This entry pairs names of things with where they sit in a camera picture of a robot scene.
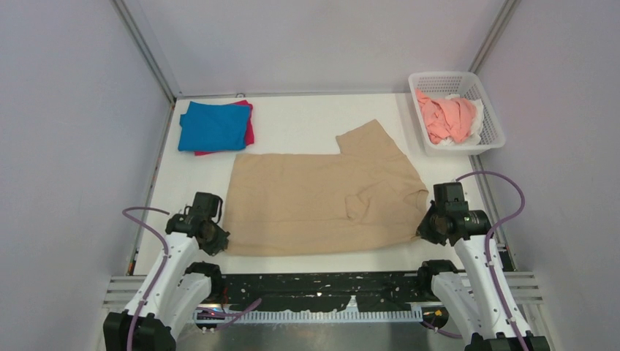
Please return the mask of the beige t shirt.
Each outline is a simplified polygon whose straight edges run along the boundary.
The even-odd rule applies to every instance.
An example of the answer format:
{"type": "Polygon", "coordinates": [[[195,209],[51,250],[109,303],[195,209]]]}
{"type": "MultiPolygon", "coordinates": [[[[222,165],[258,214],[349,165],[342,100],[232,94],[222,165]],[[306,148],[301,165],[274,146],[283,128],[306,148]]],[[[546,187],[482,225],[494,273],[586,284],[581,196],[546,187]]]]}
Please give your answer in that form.
{"type": "Polygon", "coordinates": [[[295,256],[415,240],[428,189],[378,121],[336,138],[338,154],[239,154],[225,199],[227,253],[295,256]]]}

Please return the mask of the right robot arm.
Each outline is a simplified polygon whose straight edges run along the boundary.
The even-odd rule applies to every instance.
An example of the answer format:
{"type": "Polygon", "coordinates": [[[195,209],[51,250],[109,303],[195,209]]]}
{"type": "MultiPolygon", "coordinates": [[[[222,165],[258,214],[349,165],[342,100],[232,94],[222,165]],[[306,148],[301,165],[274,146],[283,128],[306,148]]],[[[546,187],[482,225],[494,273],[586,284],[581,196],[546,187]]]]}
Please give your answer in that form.
{"type": "Polygon", "coordinates": [[[420,295],[442,302],[466,350],[549,350],[549,342],[534,335],[510,291],[488,215],[470,209],[459,182],[436,184],[433,191],[417,235],[453,247],[469,285],[451,261],[427,260],[417,271],[420,295]]]}

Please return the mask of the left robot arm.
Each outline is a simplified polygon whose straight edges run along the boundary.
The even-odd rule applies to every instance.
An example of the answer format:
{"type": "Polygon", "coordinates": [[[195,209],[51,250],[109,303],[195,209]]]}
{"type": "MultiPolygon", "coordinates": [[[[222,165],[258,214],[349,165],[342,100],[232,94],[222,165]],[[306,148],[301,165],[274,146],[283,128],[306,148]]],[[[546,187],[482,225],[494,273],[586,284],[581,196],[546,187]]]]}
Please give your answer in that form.
{"type": "Polygon", "coordinates": [[[107,350],[175,350],[185,324],[203,302],[217,302],[224,293],[219,266],[196,261],[197,253],[223,252],[229,233],[219,226],[223,200],[198,192],[193,203],[172,215],[163,233],[133,216],[122,214],[152,233],[162,245],[154,266],[121,312],[103,322],[107,350]]]}

